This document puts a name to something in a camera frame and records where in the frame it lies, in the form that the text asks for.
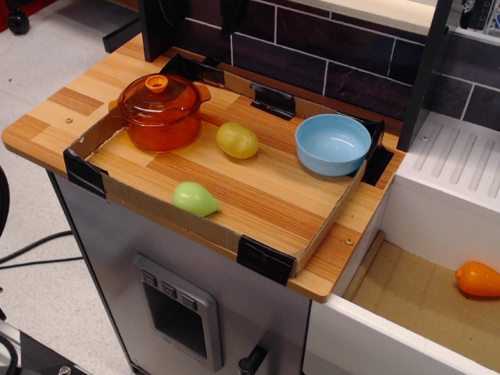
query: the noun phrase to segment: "gray floor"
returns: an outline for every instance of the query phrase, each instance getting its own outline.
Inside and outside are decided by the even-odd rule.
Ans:
[[[102,37],[136,15],[104,0],[58,0],[30,31],[0,33],[0,131],[107,56]],[[46,172],[0,146],[11,206],[0,258],[69,226]],[[79,256],[72,237],[6,264]],[[95,375],[130,369],[83,261],[0,270],[7,323]]]

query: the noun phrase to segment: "orange pot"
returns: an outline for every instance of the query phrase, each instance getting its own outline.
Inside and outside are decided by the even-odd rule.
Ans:
[[[128,122],[127,133],[140,148],[168,152],[191,143],[201,126],[200,105],[210,99],[205,85],[183,77],[152,74],[132,82],[117,101],[113,116]]]

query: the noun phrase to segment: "dark tile wall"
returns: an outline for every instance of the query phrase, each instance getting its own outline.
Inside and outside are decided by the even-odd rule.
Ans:
[[[425,37],[288,0],[251,0],[221,33],[220,0],[189,0],[176,45],[403,120]]]
[[[500,45],[454,34],[433,110],[500,130]]]

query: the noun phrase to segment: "green pear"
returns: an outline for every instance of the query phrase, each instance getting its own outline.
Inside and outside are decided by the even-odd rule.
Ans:
[[[219,202],[202,185],[190,181],[176,186],[172,203],[200,216],[208,216],[221,210]]]

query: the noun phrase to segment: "blue bowl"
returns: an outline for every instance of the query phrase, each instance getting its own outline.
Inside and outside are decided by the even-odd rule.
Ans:
[[[361,166],[370,149],[369,131],[358,121],[342,115],[309,117],[295,133],[302,164],[324,176],[344,176]]]

